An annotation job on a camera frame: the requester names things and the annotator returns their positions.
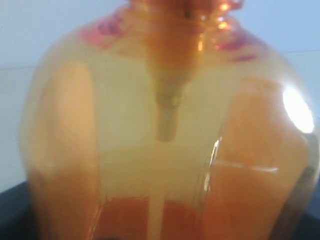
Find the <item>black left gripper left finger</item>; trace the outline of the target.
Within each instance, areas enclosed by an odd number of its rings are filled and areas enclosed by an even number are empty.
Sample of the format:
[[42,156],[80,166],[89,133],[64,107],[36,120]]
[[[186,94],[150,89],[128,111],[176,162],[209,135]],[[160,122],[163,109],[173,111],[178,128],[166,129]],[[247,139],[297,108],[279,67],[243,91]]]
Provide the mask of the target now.
[[39,239],[38,226],[26,182],[0,194],[0,239]]

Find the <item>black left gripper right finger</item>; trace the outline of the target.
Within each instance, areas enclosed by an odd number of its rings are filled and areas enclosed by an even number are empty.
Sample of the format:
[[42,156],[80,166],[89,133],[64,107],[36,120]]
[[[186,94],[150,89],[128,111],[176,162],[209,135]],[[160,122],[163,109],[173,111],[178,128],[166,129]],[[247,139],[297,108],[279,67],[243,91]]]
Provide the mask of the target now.
[[299,222],[298,240],[320,240],[320,198],[314,197],[309,209]]

